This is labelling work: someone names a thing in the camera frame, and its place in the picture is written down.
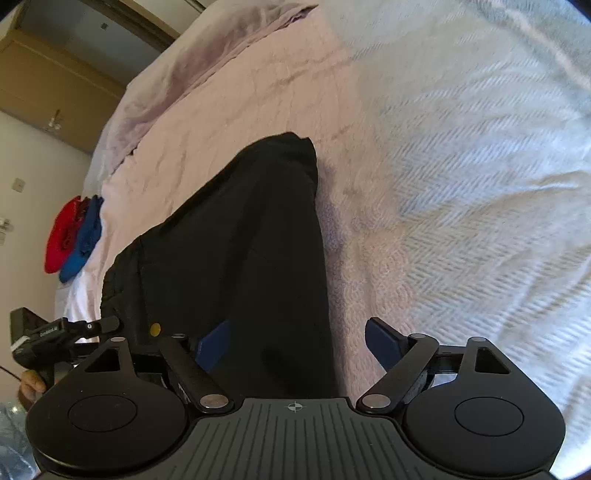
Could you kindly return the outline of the left hand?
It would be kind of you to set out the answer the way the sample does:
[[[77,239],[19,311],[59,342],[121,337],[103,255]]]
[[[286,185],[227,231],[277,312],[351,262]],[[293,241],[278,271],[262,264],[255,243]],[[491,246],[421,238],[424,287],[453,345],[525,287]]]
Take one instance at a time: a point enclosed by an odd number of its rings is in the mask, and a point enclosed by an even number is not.
[[[46,385],[36,371],[26,370],[22,373],[18,390],[18,400],[26,411],[32,407],[45,391]]]

